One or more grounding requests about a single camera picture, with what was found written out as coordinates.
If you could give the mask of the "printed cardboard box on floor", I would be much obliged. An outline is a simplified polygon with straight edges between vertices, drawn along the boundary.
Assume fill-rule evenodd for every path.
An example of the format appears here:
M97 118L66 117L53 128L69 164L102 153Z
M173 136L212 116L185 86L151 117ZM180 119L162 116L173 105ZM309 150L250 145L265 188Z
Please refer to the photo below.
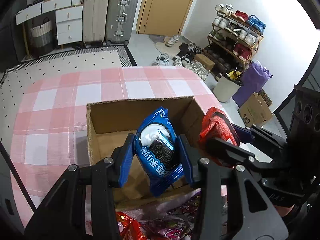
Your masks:
M247 127L251 127L252 125L262 127L273 117L267 103L257 93L253 93L238 109L238 112Z

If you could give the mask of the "pink plaid tablecloth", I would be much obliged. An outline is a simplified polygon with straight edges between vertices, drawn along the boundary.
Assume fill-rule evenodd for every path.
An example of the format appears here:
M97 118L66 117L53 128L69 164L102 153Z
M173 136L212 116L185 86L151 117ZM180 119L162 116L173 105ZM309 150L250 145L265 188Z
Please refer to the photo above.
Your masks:
M35 205L65 168L85 165L88 103L194 96L206 112L221 104L183 67L125 67L64 74L35 82L18 109L11 160Z

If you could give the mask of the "beige suitcase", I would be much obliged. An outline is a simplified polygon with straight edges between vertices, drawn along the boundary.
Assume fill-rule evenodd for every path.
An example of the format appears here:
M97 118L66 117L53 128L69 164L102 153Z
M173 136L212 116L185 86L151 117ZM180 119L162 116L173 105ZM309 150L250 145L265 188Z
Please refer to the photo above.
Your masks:
M82 40L84 43L103 42L109 0L84 0Z

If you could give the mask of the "silver grey suitcase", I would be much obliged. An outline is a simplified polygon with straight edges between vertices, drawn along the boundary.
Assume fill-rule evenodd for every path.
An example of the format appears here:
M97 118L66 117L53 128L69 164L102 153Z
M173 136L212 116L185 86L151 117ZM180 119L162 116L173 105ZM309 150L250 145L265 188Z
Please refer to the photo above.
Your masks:
M138 0L109 0L105 30L105 41L108 46L129 44L137 4Z

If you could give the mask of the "striped laundry basket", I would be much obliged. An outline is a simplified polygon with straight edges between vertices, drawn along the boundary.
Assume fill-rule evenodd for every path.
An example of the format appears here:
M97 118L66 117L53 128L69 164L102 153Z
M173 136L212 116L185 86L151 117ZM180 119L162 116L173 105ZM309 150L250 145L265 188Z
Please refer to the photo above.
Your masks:
M31 47L36 56L43 56L54 49L53 24L45 17L41 25L30 28Z

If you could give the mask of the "red orange chips bag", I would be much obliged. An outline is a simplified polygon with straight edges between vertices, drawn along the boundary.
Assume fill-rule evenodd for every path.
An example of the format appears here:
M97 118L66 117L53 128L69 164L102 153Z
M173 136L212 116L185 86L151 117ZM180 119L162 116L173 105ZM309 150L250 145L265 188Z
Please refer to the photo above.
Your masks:
M140 223L123 212L116 212L116 219L122 240L147 240L140 229Z

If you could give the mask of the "red black snack packet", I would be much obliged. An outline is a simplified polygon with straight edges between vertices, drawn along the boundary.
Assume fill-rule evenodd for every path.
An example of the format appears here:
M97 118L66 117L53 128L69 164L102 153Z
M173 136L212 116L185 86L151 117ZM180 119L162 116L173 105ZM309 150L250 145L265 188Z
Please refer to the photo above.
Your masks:
M210 141L214 138L222 139L223 141L228 142L233 146L239 147L240 139L238 138L232 124L220 125L219 123L211 120L212 114L214 112L221 112L225 114L224 111L216 107L210 107L210 109L208 109L202 120L198 144L200 148L204 152L206 152L216 164L228 168L233 168L233 165L229 164L223 159L223 156L221 155L222 152L218 149L218 147L213 146Z

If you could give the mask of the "white trash bin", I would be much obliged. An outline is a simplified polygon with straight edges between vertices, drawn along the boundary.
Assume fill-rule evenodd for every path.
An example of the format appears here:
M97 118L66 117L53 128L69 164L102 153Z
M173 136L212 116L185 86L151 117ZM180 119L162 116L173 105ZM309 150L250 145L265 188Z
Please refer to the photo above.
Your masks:
M240 79L232 80L225 73L214 87L213 94L220 102L227 102L242 86L243 82Z

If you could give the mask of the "white drawer desk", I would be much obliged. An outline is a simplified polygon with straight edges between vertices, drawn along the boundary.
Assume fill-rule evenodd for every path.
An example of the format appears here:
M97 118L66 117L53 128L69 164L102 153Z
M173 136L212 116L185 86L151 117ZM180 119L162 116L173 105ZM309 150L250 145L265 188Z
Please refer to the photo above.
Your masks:
M81 0L45 0L16 14L16 24L48 17L53 21L57 44L63 46L82 41Z

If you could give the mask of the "small brown cardboard box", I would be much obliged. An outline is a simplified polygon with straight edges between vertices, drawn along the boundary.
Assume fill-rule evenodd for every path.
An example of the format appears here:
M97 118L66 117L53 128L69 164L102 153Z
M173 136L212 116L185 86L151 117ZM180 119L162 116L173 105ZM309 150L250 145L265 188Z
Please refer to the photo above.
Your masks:
M194 61L197 61L204 65L204 68L208 71L211 71L215 65L215 63L211 59L209 59L208 57L206 57L206 55L203 54L196 54L194 57Z

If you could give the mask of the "dotted white rug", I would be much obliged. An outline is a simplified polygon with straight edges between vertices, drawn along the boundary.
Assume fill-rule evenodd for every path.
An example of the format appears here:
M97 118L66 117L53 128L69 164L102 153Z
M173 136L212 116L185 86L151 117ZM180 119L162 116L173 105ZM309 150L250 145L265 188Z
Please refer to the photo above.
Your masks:
M1 74L2 145L10 151L19 106L28 88L37 81L74 72L136 65L129 48L119 45L63 51L8 68Z

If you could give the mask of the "wooden door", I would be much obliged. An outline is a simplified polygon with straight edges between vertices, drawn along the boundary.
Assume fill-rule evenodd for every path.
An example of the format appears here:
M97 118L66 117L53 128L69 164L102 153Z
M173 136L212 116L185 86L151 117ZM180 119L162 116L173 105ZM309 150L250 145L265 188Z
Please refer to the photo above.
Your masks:
M193 0L142 0L136 31L139 34L180 35Z

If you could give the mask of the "purple grape snack bag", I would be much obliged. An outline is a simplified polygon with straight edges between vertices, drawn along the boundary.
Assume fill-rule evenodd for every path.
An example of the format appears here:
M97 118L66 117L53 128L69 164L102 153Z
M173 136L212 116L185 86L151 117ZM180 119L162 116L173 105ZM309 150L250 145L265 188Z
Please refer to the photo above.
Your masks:
M193 235L200 192L182 205L167 211L163 218L140 222L148 239L191 239Z

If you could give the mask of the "blue cookie snack packet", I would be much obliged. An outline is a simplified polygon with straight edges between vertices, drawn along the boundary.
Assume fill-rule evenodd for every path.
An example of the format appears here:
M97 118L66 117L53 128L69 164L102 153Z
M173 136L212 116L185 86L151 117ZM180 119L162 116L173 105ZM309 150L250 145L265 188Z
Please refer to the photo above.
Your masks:
M148 115L136 131L135 154L149 177L150 192L159 197L184 176L177 135L168 110L159 107Z

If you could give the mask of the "wooden shoe rack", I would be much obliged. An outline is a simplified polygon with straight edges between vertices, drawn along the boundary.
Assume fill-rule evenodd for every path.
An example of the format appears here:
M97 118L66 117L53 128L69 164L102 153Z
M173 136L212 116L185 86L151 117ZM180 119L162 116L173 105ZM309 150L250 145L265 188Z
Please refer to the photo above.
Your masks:
M233 11L231 4L217 4L214 10L216 17L203 52L215 63L215 75L242 73L259 51L266 24L255 15Z

